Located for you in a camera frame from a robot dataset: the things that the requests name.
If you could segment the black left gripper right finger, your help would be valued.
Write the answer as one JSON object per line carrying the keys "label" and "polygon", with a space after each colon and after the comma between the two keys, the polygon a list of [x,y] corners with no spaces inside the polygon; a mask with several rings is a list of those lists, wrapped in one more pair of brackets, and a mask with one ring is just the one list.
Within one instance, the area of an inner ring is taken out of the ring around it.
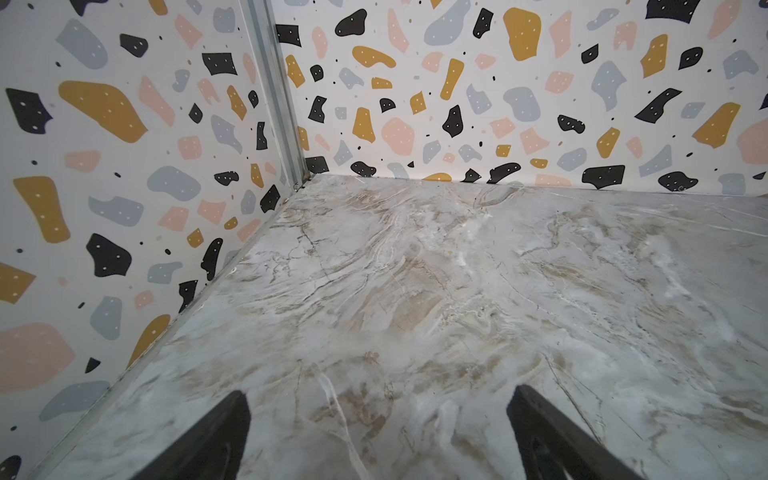
{"label": "black left gripper right finger", "polygon": [[529,385],[515,388],[506,414],[528,479],[640,479]]}

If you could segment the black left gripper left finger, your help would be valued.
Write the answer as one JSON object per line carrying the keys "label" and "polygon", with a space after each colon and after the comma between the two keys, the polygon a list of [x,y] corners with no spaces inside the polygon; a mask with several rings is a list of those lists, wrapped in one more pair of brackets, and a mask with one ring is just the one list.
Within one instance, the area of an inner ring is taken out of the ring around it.
{"label": "black left gripper left finger", "polygon": [[133,479],[236,479],[250,423],[245,394],[232,391]]}

